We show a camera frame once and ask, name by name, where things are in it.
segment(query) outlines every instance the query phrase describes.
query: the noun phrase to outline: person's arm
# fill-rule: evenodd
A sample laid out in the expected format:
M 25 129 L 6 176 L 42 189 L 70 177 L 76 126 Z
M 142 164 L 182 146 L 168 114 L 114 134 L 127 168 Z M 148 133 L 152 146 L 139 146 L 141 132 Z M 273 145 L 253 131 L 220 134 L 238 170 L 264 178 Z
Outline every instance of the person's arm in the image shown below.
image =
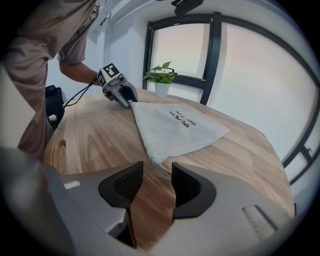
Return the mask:
M 90 69 L 82 62 L 75 64 L 59 63 L 60 71 L 68 78 L 85 84 L 90 84 L 92 80 L 98 75 L 98 72 Z M 94 85 L 100 86 L 98 80 L 94 82 Z

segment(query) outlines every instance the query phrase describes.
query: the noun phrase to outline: white towel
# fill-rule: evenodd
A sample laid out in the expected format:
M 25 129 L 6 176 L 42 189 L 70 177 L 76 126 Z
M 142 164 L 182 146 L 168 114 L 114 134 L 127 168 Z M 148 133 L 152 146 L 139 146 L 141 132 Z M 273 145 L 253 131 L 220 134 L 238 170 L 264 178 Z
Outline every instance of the white towel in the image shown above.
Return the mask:
M 186 104 L 132 102 L 136 125 L 153 165 L 202 149 L 229 130 Z

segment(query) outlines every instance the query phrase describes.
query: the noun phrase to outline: black cable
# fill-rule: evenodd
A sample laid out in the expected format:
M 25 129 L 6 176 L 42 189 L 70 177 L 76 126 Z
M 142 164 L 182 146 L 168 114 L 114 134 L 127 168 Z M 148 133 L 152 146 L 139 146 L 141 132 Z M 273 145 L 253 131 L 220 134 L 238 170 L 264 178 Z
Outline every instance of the black cable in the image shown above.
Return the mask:
M 95 77 L 95 78 L 92 80 L 91 83 L 89 83 L 89 84 L 88 84 L 85 88 L 83 88 L 82 90 L 78 91 L 78 92 L 76 93 L 76 95 L 74 95 L 71 99 L 69 99 L 68 102 L 67 102 L 64 106 L 62 106 L 62 108 L 64 109 L 65 107 L 70 107 L 70 106 L 73 106 L 73 105 L 77 104 L 78 101 L 82 98 L 82 96 L 86 93 L 86 91 L 88 91 L 88 89 L 94 84 L 94 82 L 95 82 L 96 80 L 97 80 L 97 78 Z M 83 92 L 83 93 L 82 93 L 81 96 L 78 98 L 78 100 L 77 100 L 75 103 L 72 103 L 72 104 L 68 105 L 68 103 L 69 103 L 70 101 L 72 101 L 72 100 L 73 100 L 79 93 L 81 93 L 81 92 Z

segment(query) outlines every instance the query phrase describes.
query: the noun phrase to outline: black window frame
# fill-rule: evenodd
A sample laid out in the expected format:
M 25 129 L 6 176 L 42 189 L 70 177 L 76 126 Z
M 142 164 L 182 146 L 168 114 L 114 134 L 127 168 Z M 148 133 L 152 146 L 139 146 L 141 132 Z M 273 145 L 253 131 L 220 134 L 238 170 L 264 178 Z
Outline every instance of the black window frame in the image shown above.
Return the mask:
M 222 15 L 220 12 L 214 12 L 212 14 L 188 14 L 184 16 L 164 18 L 155 22 L 148 22 L 144 49 L 143 76 L 145 76 L 151 68 L 150 64 L 153 51 L 154 33 L 156 30 L 168 28 L 175 25 L 199 23 L 210 24 L 209 45 L 205 62 L 205 68 L 203 72 L 203 78 L 200 79 L 185 75 L 176 75 L 174 82 L 177 84 L 203 89 L 202 97 L 200 100 L 201 104 L 207 105 L 216 77 L 220 56 L 222 23 L 229 23 L 249 29 L 270 39 L 277 45 L 281 46 L 299 62 L 299 64 L 309 74 L 315 86 L 318 88 L 315 107 L 312 116 L 310 117 L 310 120 L 307 124 L 307 127 L 304 133 L 300 136 L 298 143 L 296 144 L 294 149 L 288 154 L 288 156 L 282 162 L 283 167 L 286 168 L 299 153 L 301 153 L 303 157 L 306 159 L 307 166 L 289 182 L 290 185 L 294 184 L 310 168 L 310 166 L 320 155 L 320 145 L 316 149 L 315 154 L 313 156 L 311 156 L 309 153 L 310 149 L 306 148 L 305 146 L 308 138 L 310 137 L 312 131 L 315 128 L 315 124 L 320 112 L 320 80 L 317 78 L 317 76 L 310 68 L 308 63 L 304 60 L 304 58 L 279 36 L 273 34 L 272 32 L 268 31 L 267 29 L 259 25 L 256 25 L 241 18 Z M 147 89 L 146 80 L 143 81 L 142 88 L 145 90 Z
M 143 76 L 145 76 L 151 69 L 155 31 L 186 24 L 209 24 L 210 26 L 208 51 L 205 60 L 203 77 L 201 79 L 178 74 L 175 75 L 173 82 L 202 89 L 203 92 L 200 104 L 207 105 L 216 77 L 220 55 L 222 26 L 221 13 L 219 12 L 214 12 L 212 14 L 187 14 L 184 16 L 168 17 L 155 22 L 148 22 L 144 49 Z M 143 80 L 142 88 L 145 90 L 147 89 L 147 80 Z

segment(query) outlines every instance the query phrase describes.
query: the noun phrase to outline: white pot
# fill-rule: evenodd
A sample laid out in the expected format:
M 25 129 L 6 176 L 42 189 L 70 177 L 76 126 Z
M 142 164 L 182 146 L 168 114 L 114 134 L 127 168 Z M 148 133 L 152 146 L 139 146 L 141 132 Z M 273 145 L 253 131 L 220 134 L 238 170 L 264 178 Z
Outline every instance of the white pot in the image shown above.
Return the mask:
M 158 98 L 165 98 L 168 95 L 170 84 L 167 83 L 155 83 L 155 96 Z

